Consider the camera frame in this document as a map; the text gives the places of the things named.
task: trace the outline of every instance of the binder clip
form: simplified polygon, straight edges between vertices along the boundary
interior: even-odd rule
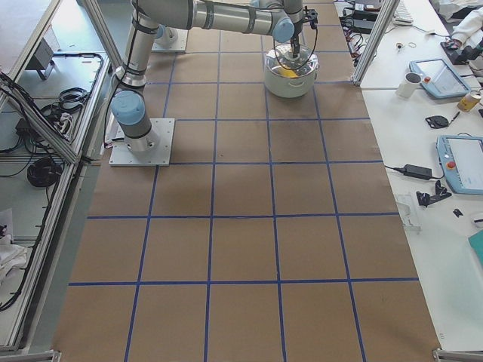
[[[420,206],[428,207],[431,204],[435,204],[436,202],[440,202],[446,198],[452,196],[448,189],[441,185],[441,181],[436,181],[435,184],[435,195],[431,196],[430,194],[426,194],[425,192],[416,192],[417,196],[417,203]]]

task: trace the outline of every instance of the power adapter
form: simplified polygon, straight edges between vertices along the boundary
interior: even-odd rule
[[[430,168],[414,166],[413,164],[406,164],[404,167],[393,167],[394,171],[398,171],[405,176],[414,177],[415,179],[432,179],[432,170]]]

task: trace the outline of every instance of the yellow object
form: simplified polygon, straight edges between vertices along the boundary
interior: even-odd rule
[[[292,69],[286,69],[283,66],[280,67],[279,73],[282,77],[299,78],[296,72],[294,72]]]

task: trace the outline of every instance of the screen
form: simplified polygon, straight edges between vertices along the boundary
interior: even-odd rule
[[[465,92],[467,89],[460,79],[440,59],[417,62],[425,76],[431,77],[431,82],[442,94]]]
[[[449,138],[454,162],[465,189],[483,189],[483,143],[481,140]]]

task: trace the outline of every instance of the robotic arm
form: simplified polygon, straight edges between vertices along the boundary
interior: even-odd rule
[[[125,133],[132,152],[155,147],[156,135],[146,115],[143,88],[146,68],[159,24],[177,29],[219,29],[244,34],[271,35],[277,42],[291,41],[299,54],[299,34],[304,23],[317,23],[315,10],[302,0],[251,0],[236,5],[208,0],[131,0],[134,7],[123,65],[115,71],[111,110]]]

